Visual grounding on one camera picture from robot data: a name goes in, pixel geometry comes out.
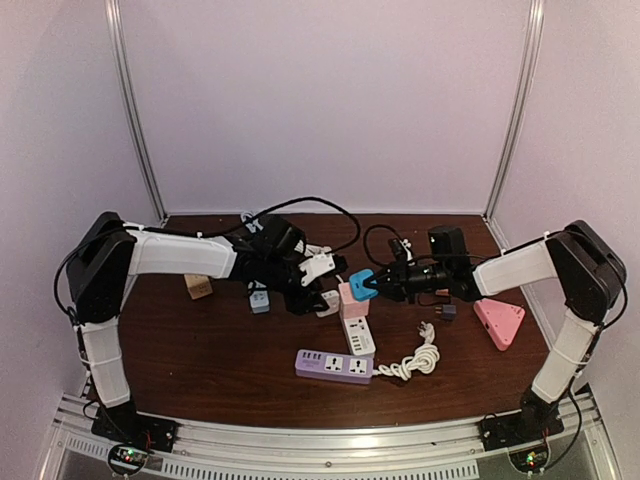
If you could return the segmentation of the blue square adapter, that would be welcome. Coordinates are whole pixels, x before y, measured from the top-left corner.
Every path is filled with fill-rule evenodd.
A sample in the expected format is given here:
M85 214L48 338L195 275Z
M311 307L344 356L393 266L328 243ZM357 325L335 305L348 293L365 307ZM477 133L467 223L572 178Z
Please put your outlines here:
M371 269L363 269L349 277L351 293L356 301L365 302L378 295L378 291L375 288L366 285L366 282L372 279L373 276L374 272Z

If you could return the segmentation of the light blue power strip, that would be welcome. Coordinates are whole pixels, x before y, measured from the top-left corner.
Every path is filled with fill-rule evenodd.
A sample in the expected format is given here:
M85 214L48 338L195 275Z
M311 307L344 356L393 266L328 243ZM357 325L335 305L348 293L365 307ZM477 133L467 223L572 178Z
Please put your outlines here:
M264 314L270 311L270 300L268 290L260 282L250 282L248 284L249 304L253 314Z

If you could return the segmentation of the pink cube adapter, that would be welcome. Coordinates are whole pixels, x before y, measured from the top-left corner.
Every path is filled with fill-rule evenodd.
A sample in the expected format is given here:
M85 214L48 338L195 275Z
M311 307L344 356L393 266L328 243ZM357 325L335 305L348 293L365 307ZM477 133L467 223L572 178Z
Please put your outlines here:
M342 320L366 317L369 314L370 301L358 301L354 298L348 282L338 285L340 296L339 315Z

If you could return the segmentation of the white small adapter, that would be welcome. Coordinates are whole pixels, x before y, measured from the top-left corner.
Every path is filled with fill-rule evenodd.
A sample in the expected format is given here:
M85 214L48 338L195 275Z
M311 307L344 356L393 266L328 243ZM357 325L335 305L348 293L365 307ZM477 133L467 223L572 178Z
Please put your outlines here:
M327 308L316 313L318 318L324 318L336 314L340 309L340 294L337 290L328 290L321 294Z

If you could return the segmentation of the white power strip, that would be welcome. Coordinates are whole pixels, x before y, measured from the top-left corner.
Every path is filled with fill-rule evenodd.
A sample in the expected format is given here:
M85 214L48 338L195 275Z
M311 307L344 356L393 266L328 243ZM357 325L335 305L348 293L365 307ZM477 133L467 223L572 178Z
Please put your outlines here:
M376 345L365 316L342 318L344 335L353 356L373 358Z

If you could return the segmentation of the dark grey plug adapter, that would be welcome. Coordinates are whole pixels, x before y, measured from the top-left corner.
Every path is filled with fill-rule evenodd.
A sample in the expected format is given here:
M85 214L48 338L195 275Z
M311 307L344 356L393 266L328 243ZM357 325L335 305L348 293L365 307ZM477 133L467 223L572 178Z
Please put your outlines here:
M457 307L455 304L438 304L434 307L436 317L439 320L451 322L457 316Z

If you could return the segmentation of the beige cube socket adapter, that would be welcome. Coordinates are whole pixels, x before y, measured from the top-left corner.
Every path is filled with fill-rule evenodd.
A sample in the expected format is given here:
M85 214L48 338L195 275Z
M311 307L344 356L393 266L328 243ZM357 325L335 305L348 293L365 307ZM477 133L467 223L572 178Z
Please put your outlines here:
M192 300L199 300L213 294L213 288L208 276L185 274L183 278L189 297Z

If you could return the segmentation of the purple power strip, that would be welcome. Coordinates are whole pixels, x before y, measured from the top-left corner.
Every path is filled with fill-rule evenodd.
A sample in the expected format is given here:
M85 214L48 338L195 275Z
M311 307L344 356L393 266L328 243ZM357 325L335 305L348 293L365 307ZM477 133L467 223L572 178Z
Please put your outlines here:
M301 349L296 354L298 377L348 384L368 385L373 377L370 358Z

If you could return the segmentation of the pink triangular socket adapter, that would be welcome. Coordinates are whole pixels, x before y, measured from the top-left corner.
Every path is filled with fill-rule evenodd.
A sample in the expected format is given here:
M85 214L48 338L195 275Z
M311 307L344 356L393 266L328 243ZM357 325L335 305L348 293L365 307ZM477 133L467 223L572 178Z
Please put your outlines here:
M525 309L486 298L476 301L473 310L495 347L501 352L508 350L525 317Z

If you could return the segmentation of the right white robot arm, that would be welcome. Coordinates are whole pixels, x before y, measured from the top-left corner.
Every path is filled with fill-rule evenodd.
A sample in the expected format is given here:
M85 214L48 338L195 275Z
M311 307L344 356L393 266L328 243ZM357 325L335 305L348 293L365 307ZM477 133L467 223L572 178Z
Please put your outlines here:
M628 299L622 259L583 220L478 264L472 262L459 228L434 227L428 236L430 254L415 258L399 241L391 241L393 262L367 276L364 287L397 302L412 303L417 295L439 289L475 302L542 280L559 281L565 298L563 324L512 423L519 440L535 440L588 365L601 334L612 326L607 317L616 301Z

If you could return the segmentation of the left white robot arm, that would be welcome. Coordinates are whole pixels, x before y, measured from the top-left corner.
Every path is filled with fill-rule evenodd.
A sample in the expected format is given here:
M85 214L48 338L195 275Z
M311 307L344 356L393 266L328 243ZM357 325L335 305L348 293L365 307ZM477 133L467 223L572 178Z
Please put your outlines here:
M207 237L127 224L114 212L101 214L57 273L67 277L72 303L63 311L77 332L106 429L123 444L137 442L144 433L119 344L129 278L187 274L261 284L281 294L294 315L322 312L329 305L304 246L303 231L277 215L251 236Z

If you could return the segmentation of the front aluminium rail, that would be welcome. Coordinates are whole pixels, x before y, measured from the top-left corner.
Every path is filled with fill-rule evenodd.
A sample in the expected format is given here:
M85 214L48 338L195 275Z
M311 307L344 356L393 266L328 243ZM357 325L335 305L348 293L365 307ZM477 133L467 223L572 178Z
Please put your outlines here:
M591 394L576 395L582 428L542 475L516 468L536 443L489 451L481 417L405 427L269 429L176 420L171 452L154 448L130 479L621 479ZM91 432L85 398L63 395L36 479L128 479L111 471L117 441Z

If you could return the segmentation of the right aluminium frame post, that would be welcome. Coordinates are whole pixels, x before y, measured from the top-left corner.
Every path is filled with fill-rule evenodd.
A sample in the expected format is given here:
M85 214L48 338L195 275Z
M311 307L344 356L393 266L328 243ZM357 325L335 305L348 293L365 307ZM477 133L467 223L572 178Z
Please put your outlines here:
M543 0L532 0L526 22L524 47L516 83L516 90L501 148L498 167L484 211L484 219L491 222L507 183L519 135L524 123L525 110L534 82L544 31L545 5Z

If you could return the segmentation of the aluminium frame post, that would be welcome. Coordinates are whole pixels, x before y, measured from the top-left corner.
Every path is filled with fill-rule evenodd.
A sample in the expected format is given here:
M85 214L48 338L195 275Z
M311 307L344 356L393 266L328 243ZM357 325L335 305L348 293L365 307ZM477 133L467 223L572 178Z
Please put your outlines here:
M545 5L543 0L532 0L526 22L524 47L516 83L516 90L501 148L498 167L484 211L484 219L491 222L507 183L519 135L524 123L525 110L534 82L544 31Z
M159 184L151 163L141 116L137 105L127 55L120 2L117 0L106 0L104 2L104 6L107 27L112 44L115 69L124 104L125 119L129 128L138 166L154 215L159 222L164 222L168 218L168 214L161 197Z

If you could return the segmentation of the left aluminium frame post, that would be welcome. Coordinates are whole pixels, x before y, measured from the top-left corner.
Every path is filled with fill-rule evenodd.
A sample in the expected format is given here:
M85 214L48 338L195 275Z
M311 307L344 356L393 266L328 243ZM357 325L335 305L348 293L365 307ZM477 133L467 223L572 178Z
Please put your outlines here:
M159 222L164 222L168 218L168 214L161 197L159 184L151 163L141 116L137 105L127 55L120 2L117 0L106 0L104 2L104 6L107 27L112 44L115 69L124 104L125 119L129 128L138 166L154 215Z

